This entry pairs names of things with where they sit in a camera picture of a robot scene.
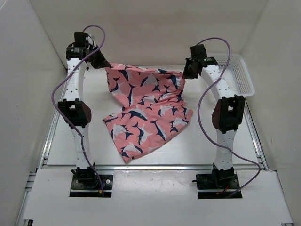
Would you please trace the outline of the pink shark print shorts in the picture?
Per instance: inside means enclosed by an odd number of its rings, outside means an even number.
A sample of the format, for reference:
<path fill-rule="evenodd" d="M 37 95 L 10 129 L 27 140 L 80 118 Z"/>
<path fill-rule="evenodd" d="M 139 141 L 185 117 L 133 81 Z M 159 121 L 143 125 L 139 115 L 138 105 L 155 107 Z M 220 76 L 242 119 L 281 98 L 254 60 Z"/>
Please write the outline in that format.
<path fill-rule="evenodd" d="M 193 110 L 182 97 L 181 71 L 124 64 L 111 64 L 105 71 L 121 109 L 103 122 L 124 163 L 159 149 L 189 124 Z"/>

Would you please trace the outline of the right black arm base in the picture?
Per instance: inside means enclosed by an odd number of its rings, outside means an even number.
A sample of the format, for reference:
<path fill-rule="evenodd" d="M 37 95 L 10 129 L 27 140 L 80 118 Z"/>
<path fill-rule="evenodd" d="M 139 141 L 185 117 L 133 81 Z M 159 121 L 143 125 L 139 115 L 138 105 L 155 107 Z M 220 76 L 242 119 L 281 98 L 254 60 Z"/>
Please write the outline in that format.
<path fill-rule="evenodd" d="M 213 169 L 210 174 L 197 174 L 191 182 L 197 185 L 199 199 L 243 198 L 233 167 L 228 170 Z"/>

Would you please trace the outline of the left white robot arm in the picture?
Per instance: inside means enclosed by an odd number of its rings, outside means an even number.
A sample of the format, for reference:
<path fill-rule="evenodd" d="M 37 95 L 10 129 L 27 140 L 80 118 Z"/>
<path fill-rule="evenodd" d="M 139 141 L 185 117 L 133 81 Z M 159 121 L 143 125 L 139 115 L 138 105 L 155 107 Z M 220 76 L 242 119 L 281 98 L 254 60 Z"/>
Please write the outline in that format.
<path fill-rule="evenodd" d="M 84 74 L 88 65 L 95 69 L 110 67 L 93 38 L 85 32 L 76 32 L 74 42 L 66 49 L 68 77 L 64 97 L 57 103 L 59 113 L 71 128 L 77 156 L 73 174 L 87 188 L 98 185 L 99 177 L 91 157 L 88 127 L 92 119 L 91 109 L 83 101 Z"/>

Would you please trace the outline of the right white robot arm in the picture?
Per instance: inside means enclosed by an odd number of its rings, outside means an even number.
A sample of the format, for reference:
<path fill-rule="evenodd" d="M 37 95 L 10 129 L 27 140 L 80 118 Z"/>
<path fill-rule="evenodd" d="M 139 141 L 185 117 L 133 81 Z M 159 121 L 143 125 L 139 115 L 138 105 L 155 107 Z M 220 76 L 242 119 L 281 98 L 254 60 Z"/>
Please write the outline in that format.
<path fill-rule="evenodd" d="M 233 178 L 233 143 L 236 131 L 242 123 L 245 98 L 236 95 L 222 78 L 222 71 L 214 57 L 208 57 L 203 44 L 190 48 L 183 76 L 196 79 L 201 76 L 210 88 L 216 105 L 212 113 L 212 124 L 217 134 L 217 150 L 213 163 L 211 182 L 222 188 Z"/>

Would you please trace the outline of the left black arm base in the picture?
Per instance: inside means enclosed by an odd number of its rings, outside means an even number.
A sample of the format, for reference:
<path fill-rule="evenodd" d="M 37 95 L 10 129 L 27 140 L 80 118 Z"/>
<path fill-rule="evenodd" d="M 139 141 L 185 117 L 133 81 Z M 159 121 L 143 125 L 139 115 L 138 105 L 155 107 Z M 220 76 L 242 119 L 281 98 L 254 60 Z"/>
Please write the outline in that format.
<path fill-rule="evenodd" d="M 112 174 L 100 174 L 99 177 L 89 167 L 72 169 L 70 197 L 111 198 L 113 187 Z"/>

